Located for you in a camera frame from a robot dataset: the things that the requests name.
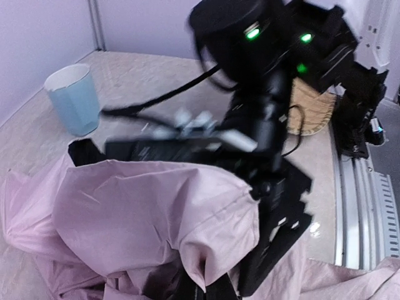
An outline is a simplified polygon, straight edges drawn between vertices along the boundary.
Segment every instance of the table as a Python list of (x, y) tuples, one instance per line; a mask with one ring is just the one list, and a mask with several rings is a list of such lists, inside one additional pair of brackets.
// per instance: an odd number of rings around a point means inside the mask
[[(141, 103), (175, 89), (201, 73), (194, 60), (147, 54), (94, 52), (82, 62), (91, 65), (101, 106)], [(205, 81), (148, 112), (171, 118), (179, 108), (185, 108), (195, 116), (208, 110), (221, 119), (230, 96)], [(151, 127), (144, 129), (143, 123), (102, 119), (98, 129), (88, 137), (102, 148), (107, 138), (133, 137), (149, 130)], [(36, 173), (64, 153), (74, 139), (59, 122), (46, 93), (40, 91), (0, 128), (0, 181), (3, 182), (11, 169), (28, 175)], [(295, 142), (295, 137), (289, 137), (286, 147), (291, 149)], [(306, 137), (289, 159), (314, 178), (312, 193), (305, 196), (307, 210), (314, 214), (309, 257), (333, 263), (336, 203), (329, 129)], [(7, 274), (0, 274), (0, 286), (3, 282), (25, 281), (21, 288), (26, 289), (26, 297), (40, 299), (40, 296), (28, 294), (29, 285), (34, 286), (39, 280), (35, 277), (31, 258), (8, 247), (3, 237), (0, 237), (0, 257), (0, 269), (4, 270), (3, 264), (7, 266)]]

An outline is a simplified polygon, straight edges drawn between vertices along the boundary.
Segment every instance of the cup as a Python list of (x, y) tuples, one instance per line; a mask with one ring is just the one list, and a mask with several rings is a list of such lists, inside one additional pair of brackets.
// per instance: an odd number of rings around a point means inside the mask
[(55, 72), (44, 89), (71, 134), (85, 136), (99, 126), (100, 107), (89, 65), (73, 64)]

